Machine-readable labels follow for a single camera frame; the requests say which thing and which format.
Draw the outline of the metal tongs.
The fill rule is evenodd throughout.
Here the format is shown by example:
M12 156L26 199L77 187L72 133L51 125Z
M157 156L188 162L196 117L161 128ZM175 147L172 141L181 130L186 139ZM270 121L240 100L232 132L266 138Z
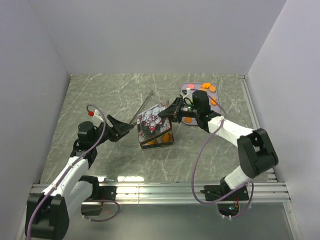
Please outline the metal tongs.
M148 96L145 98L145 100L142 102L141 106L138 108L134 116L129 121L129 124L133 125L135 123L135 120L137 119L138 114L143 110L149 99L153 96L154 90L151 90L148 94Z

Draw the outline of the gold tin lid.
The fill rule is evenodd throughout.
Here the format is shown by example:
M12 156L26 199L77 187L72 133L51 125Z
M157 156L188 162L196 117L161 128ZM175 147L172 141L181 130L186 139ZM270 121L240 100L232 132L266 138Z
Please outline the gold tin lid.
M167 108L168 101L161 101L137 116L136 127L139 144L145 144L165 133L172 131L172 122L168 117L159 117L158 113Z

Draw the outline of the orange round dotted cookie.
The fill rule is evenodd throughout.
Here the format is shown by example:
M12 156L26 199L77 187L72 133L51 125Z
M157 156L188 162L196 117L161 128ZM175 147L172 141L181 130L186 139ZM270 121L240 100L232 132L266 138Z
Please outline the orange round dotted cookie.
M166 133L162 136L162 142L163 143L168 143L171 141L171 134L170 133Z

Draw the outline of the gold cookie tin base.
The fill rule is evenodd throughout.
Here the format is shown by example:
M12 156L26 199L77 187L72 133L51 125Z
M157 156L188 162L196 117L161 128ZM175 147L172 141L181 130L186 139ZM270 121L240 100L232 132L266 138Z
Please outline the gold cookie tin base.
M162 142L162 136L167 134L167 133L170 133L171 134L171 141L170 142ZM152 149L152 148L162 148L162 147L166 147L166 146L170 146L174 143L174 136L173 136L173 132L172 131L169 131L153 140L157 140L157 144L154 144L154 145L148 145L148 142L150 141L153 141L153 140L150 140L148 141L147 143L144 143L144 144L140 144L140 147L143 149L143 150L146 150L146 149Z

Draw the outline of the lavender plastic tray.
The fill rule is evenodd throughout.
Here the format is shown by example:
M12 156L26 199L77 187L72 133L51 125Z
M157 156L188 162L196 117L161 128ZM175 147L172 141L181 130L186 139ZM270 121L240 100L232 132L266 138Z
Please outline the lavender plastic tray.
M193 102L192 94L193 94L194 91L196 91L196 90L205 91L207 93L207 95L208 95L208 103L210 105L210 109L220 114L221 113L221 109L219 108L219 106L218 105L213 106L211 104L211 99L212 98L216 98L216 102L217 103L219 102L217 87L213 83L211 83L211 85L216 87L216 92L210 92L208 88L206 88L206 89L202 88L202 85L204 83L205 82L203 82L203 83L201 83L201 82L184 82L180 87L181 90L188 88L188 84L193 84L194 88L191 89L188 97L184 98L183 100L185 101L185 103L191 104Z

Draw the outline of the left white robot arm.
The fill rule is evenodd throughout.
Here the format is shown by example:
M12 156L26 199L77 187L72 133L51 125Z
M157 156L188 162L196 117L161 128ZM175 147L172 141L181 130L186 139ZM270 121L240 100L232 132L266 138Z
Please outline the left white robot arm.
M111 115L104 117L99 126L91 121L78 125L77 139L66 166L47 188L27 199L25 236L28 240L65 237L73 212L85 200L95 201L100 197L98 178L85 175L97 157L97 146L106 141L117 142L133 128L132 124Z

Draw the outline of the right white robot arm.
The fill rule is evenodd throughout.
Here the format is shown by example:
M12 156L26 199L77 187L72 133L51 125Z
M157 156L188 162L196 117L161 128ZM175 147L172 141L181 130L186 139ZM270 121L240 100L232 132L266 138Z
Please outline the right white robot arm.
M220 114L211 109L211 99L205 91L194 90L190 104L185 103L182 96L177 97L158 116L177 123L184 117L194 118L198 127L211 137L219 136L237 147L239 166L216 186L213 193L215 199L212 201L215 204L224 199L231 200L240 188L275 167L279 159L265 129L251 129L228 120L225 111Z

